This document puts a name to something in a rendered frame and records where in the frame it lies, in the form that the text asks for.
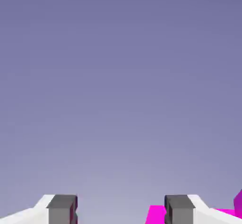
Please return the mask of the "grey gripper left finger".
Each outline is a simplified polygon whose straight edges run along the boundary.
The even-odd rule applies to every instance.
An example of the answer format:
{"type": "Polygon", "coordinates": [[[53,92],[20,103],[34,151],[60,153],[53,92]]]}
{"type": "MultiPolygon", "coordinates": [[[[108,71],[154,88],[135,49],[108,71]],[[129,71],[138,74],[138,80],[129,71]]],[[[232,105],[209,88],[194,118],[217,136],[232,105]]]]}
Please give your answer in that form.
{"type": "Polygon", "coordinates": [[[34,207],[0,218],[0,224],[78,224],[78,197],[45,194],[34,207]]]}

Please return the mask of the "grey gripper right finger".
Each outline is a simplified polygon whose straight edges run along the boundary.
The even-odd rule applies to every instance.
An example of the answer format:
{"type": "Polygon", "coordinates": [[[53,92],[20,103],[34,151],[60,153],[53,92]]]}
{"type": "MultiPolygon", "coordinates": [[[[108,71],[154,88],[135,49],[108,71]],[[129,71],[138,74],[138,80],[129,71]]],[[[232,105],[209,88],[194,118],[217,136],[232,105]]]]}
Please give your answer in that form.
{"type": "Polygon", "coordinates": [[[165,195],[165,224],[242,224],[242,218],[209,208],[198,195],[165,195]]]}

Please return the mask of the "large magenta box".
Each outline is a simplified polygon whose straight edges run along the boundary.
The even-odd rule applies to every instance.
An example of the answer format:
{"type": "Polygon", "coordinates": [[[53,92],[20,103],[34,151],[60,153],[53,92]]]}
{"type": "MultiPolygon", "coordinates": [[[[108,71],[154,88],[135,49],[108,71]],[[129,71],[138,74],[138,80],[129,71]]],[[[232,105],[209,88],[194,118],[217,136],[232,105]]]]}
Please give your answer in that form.
{"type": "MultiPolygon", "coordinates": [[[[226,213],[229,216],[238,217],[233,209],[216,209],[221,213],[226,213]]],[[[151,205],[148,210],[145,224],[165,224],[164,217],[166,214],[165,206],[151,205]]]]}

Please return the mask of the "small purple cube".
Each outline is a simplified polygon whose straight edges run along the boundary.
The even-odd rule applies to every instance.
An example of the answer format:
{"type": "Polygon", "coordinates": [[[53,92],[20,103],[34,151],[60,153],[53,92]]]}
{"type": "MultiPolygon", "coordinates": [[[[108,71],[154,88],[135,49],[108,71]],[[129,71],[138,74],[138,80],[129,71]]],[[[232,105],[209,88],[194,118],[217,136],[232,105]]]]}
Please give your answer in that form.
{"type": "Polygon", "coordinates": [[[242,219],[242,189],[233,199],[235,216],[242,219]]]}

